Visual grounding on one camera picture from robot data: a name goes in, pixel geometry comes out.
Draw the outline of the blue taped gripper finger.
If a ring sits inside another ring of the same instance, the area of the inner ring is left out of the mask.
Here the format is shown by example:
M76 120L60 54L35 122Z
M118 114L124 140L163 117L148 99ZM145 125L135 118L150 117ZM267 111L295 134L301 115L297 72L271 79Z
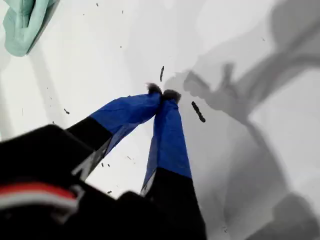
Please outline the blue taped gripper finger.
M165 240L205 240L206 225L195 193L178 103L165 90L154 118L142 193L155 208Z
M124 137L156 114L162 101L162 90L155 83L149 83L147 90L146 94L112 100L66 129L93 149L93 153L72 170L72 175L85 180Z

